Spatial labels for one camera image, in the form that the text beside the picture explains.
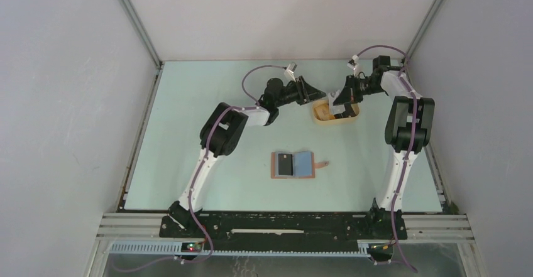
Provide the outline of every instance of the black base panel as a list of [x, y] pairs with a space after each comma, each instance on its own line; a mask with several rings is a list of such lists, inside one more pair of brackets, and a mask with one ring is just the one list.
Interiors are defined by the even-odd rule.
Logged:
[[[357, 212], [220, 212], [205, 211], [198, 217], [220, 251], [354, 252], [358, 239], [376, 238], [367, 228], [364, 213]], [[403, 220], [400, 239], [407, 238]], [[299, 234], [232, 233], [232, 229], [295, 229]], [[160, 237], [204, 238], [200, 229], [183, 231], [170, 217], [162, 219]]]

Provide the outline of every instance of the wall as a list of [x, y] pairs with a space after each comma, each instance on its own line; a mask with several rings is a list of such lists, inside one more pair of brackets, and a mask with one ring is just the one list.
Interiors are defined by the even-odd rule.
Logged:
[[[163, 60], [343, 59], [407, 49], [433, 0], [132, 0]], [[388, 50], [371, 50], [365, 58]]]
[[413, 58], [432, 142], [490, 276], [530, 276], [533, 0], [446, 0]]
[[0, 0], [0, 275], [81, 276], [155, 67], [117, 0]]

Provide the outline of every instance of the yellow container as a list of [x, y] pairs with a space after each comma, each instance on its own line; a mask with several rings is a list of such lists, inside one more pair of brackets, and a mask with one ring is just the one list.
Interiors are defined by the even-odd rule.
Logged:
[[354, 122], [357, 120], [360, 113], [359, 106], [357, 104], [352, 104], [351, 108], [355, 112], [355, 117], [336, 119], [332, 114], [329, 113], [329, 103], [327, 99], [321, 99], [313, 102], [311, 106], [311, 114], [313, 116], [313, 121], [318, 125], [336, 125]]

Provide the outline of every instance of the metal frame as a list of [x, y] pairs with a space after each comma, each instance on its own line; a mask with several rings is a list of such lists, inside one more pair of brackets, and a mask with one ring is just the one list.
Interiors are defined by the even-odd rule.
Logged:
[[[142, 139], [146, 131], [146, 125], [150, 116], [155, 93], [157, 91], [162, 73], [162, 62], [150, 41], [139, 16], [137, 15], [131, 0], [119, 0], [124, 10], [128, 14], [135, 30], [139, 34], [144, 46], [150, 53], [155, 65], [159, 69], [149, 101], [146, 107], [143, 120], [141, 121], [138, 137], [131, 154], [131, 161], [124, 178], [123, 193], [119, 198], [117, 211], [121, 211], [121, 204], [127, 196], [131, 176], [135, 169]], [[408, 55], [411, 56], [420, 40], [424, 36], [427, 27], [434, 19], [443, 0], [434, 0], [424, 21], [415, 35], [408, 49]], [[450, 196], [447, 194], [447, 186], [439, 171], [439, 165], [431, 145], [426, 148], [427, 160], [430, 163], [431, 171], [435, 181], [435, 186], [441, 204], [450, 203]], [[103, 276], [106, 269], [107, 258], [111, 253], [135, 253], [135, 254], [176, 254], [176, 244], [189, 241], [202, 241], [203, 239], [174, 239], [160, 238], [160, 222], [163, 213], [146, 213], [146, 212], [119, 212], [106, 213], [102, 217], [100, 228], [97, 232], [94, 245], [91, 250], [91, 256], [85, 269], [86, 277]], [[404, 214], [405, 226], [407, 228], [408, 238], [401, 241], [403, 244], [419, 243], [455, 243], [458, 245], [459, 253], [463, 262], [467, 277], [486, 276], [477, 245], [474, 240], [470, 223], [466, 215], [442, 215], [442, 214]], [[383, 243], [381, 240], [363, 240], [358, 241], [360, 251], [357, 253], [313, 253], [312, 256], [341, 256], [341, 257], [366, 257], [366, 247], [369, 244]], [[250, 255], [247, 251], [216, 251], [220, 255]], [[309, 253], [257, 253], [261, 256], [273, 256], [283, 254], [284, 256], [310, 256]]]

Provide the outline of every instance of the white tabletop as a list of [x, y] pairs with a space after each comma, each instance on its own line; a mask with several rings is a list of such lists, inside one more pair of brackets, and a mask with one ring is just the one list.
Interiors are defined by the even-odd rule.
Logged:
[[[371, 61], [362, 61], [366, 73]], [[185, 189], [199, 156], [199, 133], [217, 104], [252, 106], [241, 90], [250, 69], [285, 61], [166, 62], [140, 154], [126, 209], [163, 210]], [[330, 92], [350, 73], [344, 60], [299, 60], [297, 75]], [[265, 68], [248, 77], [246, 87], [259, 98], [268, 79], [283, 71]], [[367, 211], [385, 178], [389, 145], [384, 129], [392, 101], [384, 94], [365, 96], [354, 123], [318, 126], [310, 104], [280, 108], [266, 127], [245, 129], [235, 151], [218, 166], [204, 210]], [[315, 153], [330, 165], [313, 179], [270, 178], [273, 151]], [[426, 154], [415, 161], [404, 193], [404, 212], [440, 212], [441, 206]]]

